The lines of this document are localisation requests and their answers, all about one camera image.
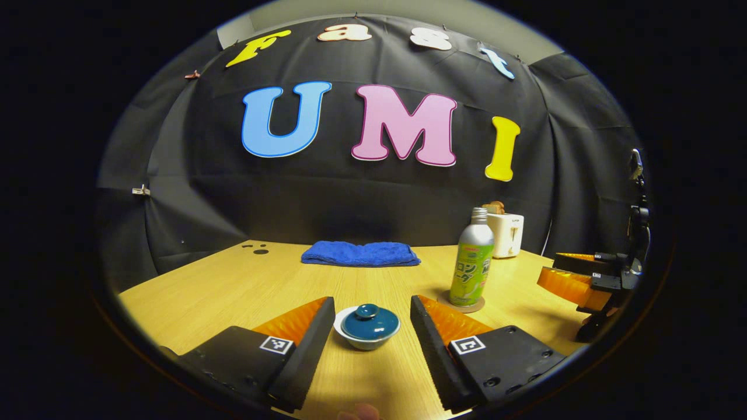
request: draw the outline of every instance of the blue towel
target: blue towel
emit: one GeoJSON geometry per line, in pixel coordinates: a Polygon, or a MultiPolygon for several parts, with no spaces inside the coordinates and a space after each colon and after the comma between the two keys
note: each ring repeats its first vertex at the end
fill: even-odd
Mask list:
{"type": "Polygon", "coordinates": [[[394,267],[418,265],[421,261],[409,245],[398,242],[353,245],[339,241],[319,241],[301,255],[301,262],[346,267],[394,267]]]}

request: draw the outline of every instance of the yellow letter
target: yellow letter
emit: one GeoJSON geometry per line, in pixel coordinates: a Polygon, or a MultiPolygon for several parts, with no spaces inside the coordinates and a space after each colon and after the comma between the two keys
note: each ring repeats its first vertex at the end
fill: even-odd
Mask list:
{"type": "Polygon", "coordinates": [[[286,35],[290,35],[291,32],[289,30],[285,30],[282,32],[276,32],[275,34],[266,35],[261,38],[257,38],[256,40],[251,40],[247,43],[247,47],[244,48],[242,52],[240,52],[236,58],[231,60],[228,64],[226,64],[226,67],[233,66],[234,64],[240,63],[241,61],[249,60],[250,58],[254,58],[257,56],[257,49],[266,49],[268,46],[271,46],[275,43],[275,40],[278,39],[278,37],[284,37],[286,35]]]}
{"type": "Polygon", "coordinates": [[[371,35],[368,33],[368,27],[363,25],[335,25],[324,30],[326,32],[322,32],[317,37],[319,41],[365,41],[371,38],[371,35]]]}
{"type": "Polygon", "coordinates": [[[511,158],[516,136],[521,132],[519,126],[508,118],[493,117],[495,127],[495,149],[493,160],[485,168],[485,176],[498,181],[510,181],[513,178],[511,158]]]}

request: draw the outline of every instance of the lid knob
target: lid knob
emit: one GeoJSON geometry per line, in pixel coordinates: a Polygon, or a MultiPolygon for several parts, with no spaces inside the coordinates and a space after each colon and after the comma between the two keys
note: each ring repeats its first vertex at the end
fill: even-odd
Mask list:
{"type": "Polygon", "coordinates": [[[373,303],[366,303],[365,305],[358,306],[358,309],[356,309],[356,316],[363,319],[373,318],[378,313],[379,307],[373,303]]]}

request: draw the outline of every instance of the cork coaster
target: cork coaster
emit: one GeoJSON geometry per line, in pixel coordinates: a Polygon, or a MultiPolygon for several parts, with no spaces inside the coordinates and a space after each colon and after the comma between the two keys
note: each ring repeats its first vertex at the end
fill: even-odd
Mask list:
{"type": "Polygon", "coordinates": [[[455,309],[463,314],[468,314],[471,312],[477,312],[485,306],[485,299],[480,296],[480,299],[472,306],[457,306],[453,305],[451,302],[449,302],[449,291],[444,290],[442,293],[438,294],[438,302],[441,305],[446,305],[450,307],[451,309],[455,309]]]}

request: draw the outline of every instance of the table surface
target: table surface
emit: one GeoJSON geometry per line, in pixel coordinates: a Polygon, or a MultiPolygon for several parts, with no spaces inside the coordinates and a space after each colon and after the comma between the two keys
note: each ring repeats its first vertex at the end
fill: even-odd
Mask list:
{"type": "MultiPolygon", "coordinates": [[[[180,355],[227,327],[252,329],[320,297],[334,297],[336,312],[375,303],[400,318],[400,332],[367,352],[353,349],[332,329],[303,409],[292,416],[330,420],[367,402],[384,419],[454,417],[441,406],[409,313],[412,295],[437,299],[450,288],[456,245],[413,247],[422,263],[389,268],[303,264],[308,248],[245,241],[130,288],[120,299],[151,340],[180,355]]],[[[551,265],[551,259],[524,250],[494,259],[483,292],[486,305],[468,316],[494,328],[513,324],[570,354],[582,345],[572,340],[587,315],[536,284],[541,268],[551,265]]]]}

